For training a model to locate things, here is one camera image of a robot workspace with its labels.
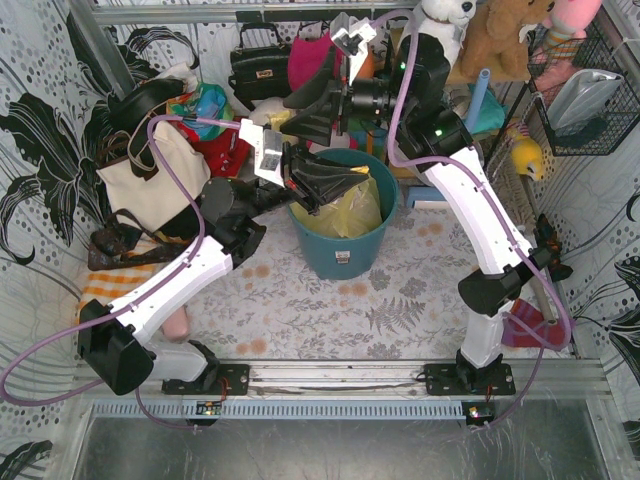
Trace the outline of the yellow translucent trash bag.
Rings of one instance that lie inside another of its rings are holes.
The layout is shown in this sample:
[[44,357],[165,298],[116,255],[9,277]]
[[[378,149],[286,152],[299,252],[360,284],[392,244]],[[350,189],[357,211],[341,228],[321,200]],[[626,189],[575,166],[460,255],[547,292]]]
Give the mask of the yellow translucent trash bag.
[[365,174],[367,178],[321,206],[314,214],[293,202],[290,211],[294,218],[310,231],[329,238],[355,239],[378,228],[382,216],[376,181],[367,166],[356,166],[351,170]]

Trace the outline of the teal plastic trash bin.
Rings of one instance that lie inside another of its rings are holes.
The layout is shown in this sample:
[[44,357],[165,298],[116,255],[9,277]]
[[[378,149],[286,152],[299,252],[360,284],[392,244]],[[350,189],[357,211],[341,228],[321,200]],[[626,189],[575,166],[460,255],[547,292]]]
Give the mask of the teal plastic trash bin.
[[359,150],[325,149],[319,156],[343,165],[367,165],[378,187],[382,224],[355,239],[316,234],[296,220],[290,207],[288,209],[302,255],[311,270],[325,280],[353,279],[370,270],[378,257],[387,227],[398,209],[398,182],[384,163]]

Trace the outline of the light blue floor squeegee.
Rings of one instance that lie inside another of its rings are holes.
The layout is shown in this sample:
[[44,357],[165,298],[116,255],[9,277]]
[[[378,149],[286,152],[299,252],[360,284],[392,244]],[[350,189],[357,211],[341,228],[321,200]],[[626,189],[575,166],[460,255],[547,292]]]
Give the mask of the light blue floor squeegee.
[[465,119],[444,102],[443,86],[435,76],[425,78],[423,95],[410,95],[412,109],[397,134],[398,145],[419,176],[453,202],[469,199],[478,181],[484,181],[477,149],[469,128],[475,125],[491,72],[480,71]]

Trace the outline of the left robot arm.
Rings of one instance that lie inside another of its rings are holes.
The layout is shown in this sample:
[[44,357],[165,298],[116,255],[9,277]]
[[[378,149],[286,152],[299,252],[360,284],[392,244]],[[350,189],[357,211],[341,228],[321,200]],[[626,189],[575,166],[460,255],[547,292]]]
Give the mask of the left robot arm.
[[168,383],[172,394],[226,388],[219,359],[203,343],[156,342],[154,334],[196,293],[255,253],[266,233],[256,217],[291,203],[316,214],[369,177],[366,165],[340,164],[291,145],[285,145],[276,172],[280,184],[262,178],[209,180],[201,192],[202,230],[194,242],[125,296],[82,308],[78,353],[114,394],[129,394],[147,380]]

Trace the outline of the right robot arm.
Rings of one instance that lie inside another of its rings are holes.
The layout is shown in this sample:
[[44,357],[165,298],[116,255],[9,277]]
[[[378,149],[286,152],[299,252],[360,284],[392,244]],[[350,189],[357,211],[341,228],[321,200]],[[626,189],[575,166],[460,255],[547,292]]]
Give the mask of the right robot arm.
[[286,107],[297,114],[281,130],[327,146],[351,118],[386,122],[389,160],[426,175],[455,213],[479,262],[478,270],[458,284],[469,310],[462,346],[454,362],[425,368],[426,389],[437,396],[513,395],[517,389],[501,348],[505,335],[534,339],[549,350],[563,349],[571,338],[565,313],[560,315],[558,342],[551,341],[547,327],[530,327],[510,313],[522,287],[544,278],[551,252],[532,247],[509,219],[467,127],[446,107],[443,90],[450,64],[440,41],[424,33],[411,35],[388,80],[340,78],[336,54],[343,53],[345,63],[354,66],[365,57],[366,46],[362,33],[332,35],[318,72],[286,99]]

